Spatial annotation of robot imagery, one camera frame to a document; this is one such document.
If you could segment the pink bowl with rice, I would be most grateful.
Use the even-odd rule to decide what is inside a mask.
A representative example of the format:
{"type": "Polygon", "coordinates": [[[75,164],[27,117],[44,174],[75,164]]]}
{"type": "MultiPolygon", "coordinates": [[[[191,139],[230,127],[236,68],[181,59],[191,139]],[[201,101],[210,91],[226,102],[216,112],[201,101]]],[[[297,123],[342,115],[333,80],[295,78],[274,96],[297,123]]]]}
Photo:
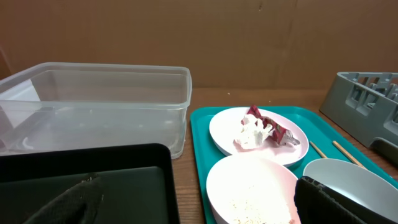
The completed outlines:
{"type": "Polygon", "coordinates": [[[261,158],[228,156],[206,178],[206,194],[217,223],[299,224],[294,202],[298,178],[261,158]]]}

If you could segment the grey bowl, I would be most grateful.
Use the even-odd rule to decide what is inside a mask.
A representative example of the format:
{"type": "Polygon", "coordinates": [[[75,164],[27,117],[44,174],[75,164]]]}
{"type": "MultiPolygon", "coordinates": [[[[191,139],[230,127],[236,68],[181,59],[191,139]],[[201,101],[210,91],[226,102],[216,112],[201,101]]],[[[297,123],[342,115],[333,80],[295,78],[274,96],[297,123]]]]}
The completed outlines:
{"type": "Polygon", "coordinates": [[[397,221],[397,188],[367,169],[338,159],[316,159],[305,166],[303,175],[397,221]]]}

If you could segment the white napkin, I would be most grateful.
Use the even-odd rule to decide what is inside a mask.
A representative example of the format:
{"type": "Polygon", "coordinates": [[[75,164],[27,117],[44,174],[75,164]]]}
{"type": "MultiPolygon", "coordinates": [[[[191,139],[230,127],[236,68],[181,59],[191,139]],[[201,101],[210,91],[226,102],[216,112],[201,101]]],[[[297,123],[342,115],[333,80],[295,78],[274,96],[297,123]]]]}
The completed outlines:
{"type": "Polygon", "coordinates": [[[234,141],[245,150],[255,149],[261,147],[272,132],[271,124],[264,125],[261,119],[246,114],[241,120],[240,130],[234,141]]]}

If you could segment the red snack wrapper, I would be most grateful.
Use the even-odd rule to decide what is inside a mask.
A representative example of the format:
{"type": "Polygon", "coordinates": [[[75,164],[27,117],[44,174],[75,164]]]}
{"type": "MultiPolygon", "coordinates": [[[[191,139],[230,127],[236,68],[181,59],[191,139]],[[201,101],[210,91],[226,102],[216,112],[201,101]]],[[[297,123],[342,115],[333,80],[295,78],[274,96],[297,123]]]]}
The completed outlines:
{"type": "Polygon", "coordinates": [[[255,118],[260,119],[264,127],[266,127],[268,124],[271,126],[270,137],[278,146],[284,146],[287,143],[293,144],[294,146],[300,144],[300,141],[294,138],[289,129],[284,128],[279,123],[276,123],[273,119],[263,116],[256,105],[252,105],[247,114],[254,115],[255,118]]]}

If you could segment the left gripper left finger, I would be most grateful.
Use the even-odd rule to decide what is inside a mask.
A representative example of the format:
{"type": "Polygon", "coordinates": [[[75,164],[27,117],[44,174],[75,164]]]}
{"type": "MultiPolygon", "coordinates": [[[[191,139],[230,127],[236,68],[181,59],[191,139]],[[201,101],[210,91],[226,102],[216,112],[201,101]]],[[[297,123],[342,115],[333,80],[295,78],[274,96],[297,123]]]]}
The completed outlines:
{"type": "Polygon", "coordinates": [[[102,181],[98,174],[90,173],[37,210],[24,224],[92,224],[102,201],[102,181]]]}

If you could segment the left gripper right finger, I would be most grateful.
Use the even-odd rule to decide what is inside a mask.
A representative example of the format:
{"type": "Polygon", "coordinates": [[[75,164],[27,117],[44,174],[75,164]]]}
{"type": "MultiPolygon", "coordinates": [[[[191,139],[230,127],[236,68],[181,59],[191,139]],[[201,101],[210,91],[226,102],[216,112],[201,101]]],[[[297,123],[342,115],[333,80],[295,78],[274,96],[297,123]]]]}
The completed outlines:
{"type": "Polygon", "coordinates": [[[307,176],[296,182],[294,203],[302,224],[397,224],[307,176]]]}

